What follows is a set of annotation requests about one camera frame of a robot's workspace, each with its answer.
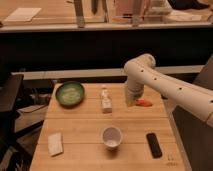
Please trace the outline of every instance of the white paper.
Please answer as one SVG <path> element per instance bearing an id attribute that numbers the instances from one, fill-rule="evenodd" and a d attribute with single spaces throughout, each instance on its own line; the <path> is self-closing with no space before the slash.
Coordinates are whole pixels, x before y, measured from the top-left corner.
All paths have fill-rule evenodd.
<path id="1" fill-rule="evenodd" d="M 31 21 L 41 8 L 17 8 L 4 21 Z"/>
<path id="2" fill-rule="evenodd" d="M 51 156 L 63 153 L 61 133 L 54 133 L 48 136 L 48 149 Z"/>
<path id="3" fill-rule="evenodd" d="M 173 21 L 200 21 L 201 15 L 194 15 L 187 12 L 172 10 L 172 12 L 166 16 L 166 18 Z"/>

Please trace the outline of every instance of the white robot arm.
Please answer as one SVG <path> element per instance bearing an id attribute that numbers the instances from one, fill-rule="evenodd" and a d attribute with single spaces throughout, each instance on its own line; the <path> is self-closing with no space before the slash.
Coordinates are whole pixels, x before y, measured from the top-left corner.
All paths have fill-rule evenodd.
<path id="1" fill-rule="evenodd" d="M 213 127 L 213 91 L 161 74 L 154 67 L 155 59 L 150 54 L 125 64 L 127 105 L 134 104 L 143 94 L 143 86 L 148 85 Z"/>

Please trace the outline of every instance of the white bottle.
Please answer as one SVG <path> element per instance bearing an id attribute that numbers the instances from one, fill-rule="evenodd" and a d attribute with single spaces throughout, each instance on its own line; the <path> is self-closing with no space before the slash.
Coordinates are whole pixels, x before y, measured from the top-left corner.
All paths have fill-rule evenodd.
<path id="1" fill-rule="evenodd" d="M 102 85 L 101 90 L 101 106 L 103 113 L 112 113 L 112 103 L 105 85 Z"/>

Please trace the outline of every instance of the wooden table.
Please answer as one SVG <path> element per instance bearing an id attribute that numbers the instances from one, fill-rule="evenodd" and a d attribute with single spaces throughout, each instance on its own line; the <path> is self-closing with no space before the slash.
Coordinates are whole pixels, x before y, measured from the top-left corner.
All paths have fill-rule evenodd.
<path id="1" fill-rule="evenodd" d="M 182 171 L 186 170 L 160 94 L 145 87 L 144 99 L 152 107 L 127 107 L 123 84 L 106 84 L 113 105 L 103 114 L 101 84 L 84 84 L 86 97 L 73 109 L 61 107 L 55 99 L 56 85 L 33 157 L 31 171 Z M 123 142 L 115 153 L 106 150 L 101 132 L 107 126 L 119 127 Z M 64 153 L 50 157 L 47 137 L 63 135 Z M 146 134 L 155 132 L 163 152 L 153 159 Z"/>
<path id="2" fill-rule="evenodd" d="M 66 28 L 67 24 L 74 25 L 76 29 L 76 15 L 74 10 L 74 5 L 72 0 L 0 0 L 0 21 L 4 26 L 42 26 L 48 25 L 49 28 L 58 28 L 55 25 L 60 25 L 59 28 L 63 30 L 63 27 Z M 131 24 L 124 24 L 125 22 L 121 22 L 118 19 L 115 20 L 115 1 L 107 0 L 107 10 L 108 14 L 105 15 L 105 12 L 102 7 L 102 1 L 99 0 L 98 11 L 96 14 L 93 14 L 91 11 L 91 1 L 90 0 L 82 0 L 83 3 L 83 11 L 85 22 L 87 23 L 86 28 L 96 30 L 97 28 L 102 29 L 116 29 L 122 28 L 131 29 Z M 37 15 L 33 17 L 31 21 L 4 21 L 12 12 L 14 12 L 17 8 L 41 8 L 41 11 Z M 202 15 L 202 22 L 207 22 L 207 19 L 212 12 L 209 9 L 204 10 L 187 10 L 192 14 L 200 14 Z M 165 27 L 169 26 L 168 24 L 164 24 L 164 22 L 155 25 L 156 22 L 147 22 L 146 24 L 141 24 L 140 27 Z M 187 22 L 180 22 L 181 25 L 187 25 Z M 34 29 L 41 30 L 42 27 L 35 27 Z"/>

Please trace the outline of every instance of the paper cup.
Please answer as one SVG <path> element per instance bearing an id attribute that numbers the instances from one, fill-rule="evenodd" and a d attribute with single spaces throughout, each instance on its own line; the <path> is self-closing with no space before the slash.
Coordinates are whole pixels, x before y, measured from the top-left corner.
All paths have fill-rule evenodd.
<path id="1" fill-rule="evenodd" d="M 121 144 L 123 137 L 119 128 L 110 126 L 104 129 L 102 139 L 108 150 L 114 150 Z"/>

